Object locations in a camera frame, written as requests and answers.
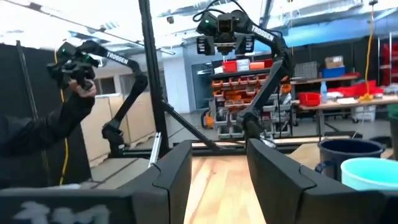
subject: floor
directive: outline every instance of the floor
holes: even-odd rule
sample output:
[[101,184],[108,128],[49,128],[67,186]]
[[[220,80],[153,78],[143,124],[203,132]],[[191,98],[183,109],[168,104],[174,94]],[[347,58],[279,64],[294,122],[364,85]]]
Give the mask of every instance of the floor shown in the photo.
[[[200,113],[182,116],[210,139],[216,139],[213,130],[200,127]],[[342,131],[358,130],[364,138],[389,135],[389,122],[376,120],[353,124],[351,120],[331,120],[330,124]],[[194,136],[170,117],[167,117],[167,131],[170,144]],[[295,136],[315,134],[315,123],[311,120],[299,122],[294,127]],[[153,141],[147,141],[137,148],[151,148]],[[83,184],[84,188],[115,189],[138,176],[148,166],[144,159],[110,159],[92,170],[93,182]],[[188,199],[185,224],[191,223],[265,223],[244,157],[194,158],[192,188]]]

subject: cardboard box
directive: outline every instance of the cardboard box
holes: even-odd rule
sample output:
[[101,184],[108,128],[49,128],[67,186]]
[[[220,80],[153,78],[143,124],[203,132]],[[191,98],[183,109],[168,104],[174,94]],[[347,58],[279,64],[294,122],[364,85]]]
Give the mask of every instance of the cardboard box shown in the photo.
[[343,56],[334,56],[325,58],[326,68],[340,68],[344,67]]

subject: blue box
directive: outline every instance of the blue box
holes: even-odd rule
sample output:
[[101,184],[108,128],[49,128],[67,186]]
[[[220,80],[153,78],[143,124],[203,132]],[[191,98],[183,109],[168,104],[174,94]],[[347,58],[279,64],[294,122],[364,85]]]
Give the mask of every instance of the blue box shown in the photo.
[[340,68],[325,68],[322,70],[323,78],[337,78],[341,77],[346,73],[346,67]]

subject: black curtain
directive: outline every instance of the black curtain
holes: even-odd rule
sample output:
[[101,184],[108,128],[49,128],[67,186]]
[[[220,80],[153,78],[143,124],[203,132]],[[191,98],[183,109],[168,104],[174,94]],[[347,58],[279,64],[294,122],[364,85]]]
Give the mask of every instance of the black curtain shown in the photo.
[[[23,48],[27,71],[39,116],[45,116],[61,105],[60,92],[50,79],[46,64],[53,62],[53,52]],[[32,117],[21,62],[15,46],[0,44],[0,113],[19,118]],[[65,184],[79,183],[91,178],[90,165],[80,126],[68,138],[69,160]],[[54,145],[46,153],[49,170],[45,169],[42,153],[15,159],[0,159],[0,179],[17,179],[26,187],[58,185],[65,158],[65,145]]]

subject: light blue bucket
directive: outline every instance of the light blue bucket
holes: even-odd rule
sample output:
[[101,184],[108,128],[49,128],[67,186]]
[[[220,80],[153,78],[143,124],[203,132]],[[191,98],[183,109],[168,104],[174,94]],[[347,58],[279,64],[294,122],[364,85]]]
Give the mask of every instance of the light blue bucket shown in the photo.
[[355,190],[398,190],[398,162],[361,157],[341,166],[341,183]]

